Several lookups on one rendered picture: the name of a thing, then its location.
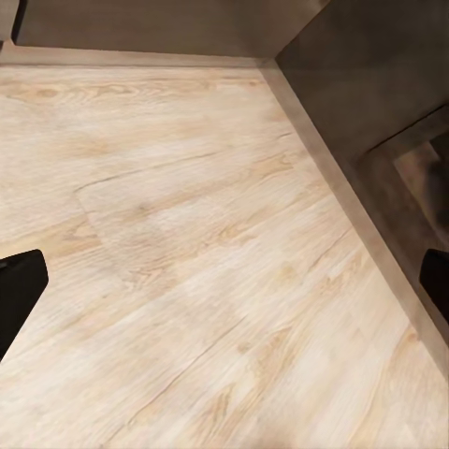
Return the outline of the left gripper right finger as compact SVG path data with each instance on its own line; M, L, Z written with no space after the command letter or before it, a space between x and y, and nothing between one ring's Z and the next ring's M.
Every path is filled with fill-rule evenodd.
M449 253L427 249L419 281L449 325Z

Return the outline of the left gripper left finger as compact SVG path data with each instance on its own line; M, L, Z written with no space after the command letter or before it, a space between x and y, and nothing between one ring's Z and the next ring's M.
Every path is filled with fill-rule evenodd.
M0 260L0 361L49 284L39 249Z

